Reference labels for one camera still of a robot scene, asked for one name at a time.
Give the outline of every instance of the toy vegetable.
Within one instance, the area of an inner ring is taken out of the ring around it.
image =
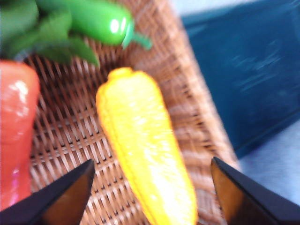
[[[107,45],[125,48],[136,41],[146,49],[151,48],[149,39],[134,32],[131,13],[124,7],[105,0],[37,0],[46,12],[67,8],[72,14],[72,30],[85,34]]]
[[[29,155],[39,82],[24,63],[1,60],[0,70],[2,210],[30,195]]]
[[[113,70],[96,95],[101,125],[153,225],[194,225],[196,197],[155,81]]]

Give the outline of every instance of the wicker basket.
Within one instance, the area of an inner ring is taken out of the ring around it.
[[[33,56],[41,97],[31,155],[32,191],[58,179],[89,158],[95,179],[82,224],[148,224],[99,125],[95,94],[108,72],[131,66],[152,75],[163,92],[173,127],[198,198],[199,224],[223,224],[210,175],[218,156],[237,167],[210,94],[180,21],[166,0],[125,0],[137,30],[154,43],[150,51],[131,44],[102,46],[86,39],[99,54],[101,68],[75,59],[71,66]]]

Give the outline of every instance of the woven basket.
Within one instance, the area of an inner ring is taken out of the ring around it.
[[[33,151],[32,191],[50,184],[87,159],[95,161],[95,178],[82,224],[148,224],[104,135],[95,94],[114,68],[131,66],[152,75],[163,92],[184,161],[196,188],[199,224],[223,224],[210,175],[213,156],[237,167],[210,94],[180,21],[166,0],[125,0],[137,30],[153,48],[131,44],[102,46],[86,41],[99,54],[101,68],[74,59],[71,66],[43,58],[27,59],[39,74],[39,99]]]

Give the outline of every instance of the red pepper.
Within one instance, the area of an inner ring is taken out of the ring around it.
[[[30,195],[29,156],[39,96],[37,73],[24,63],[0,61],[0,209]]]

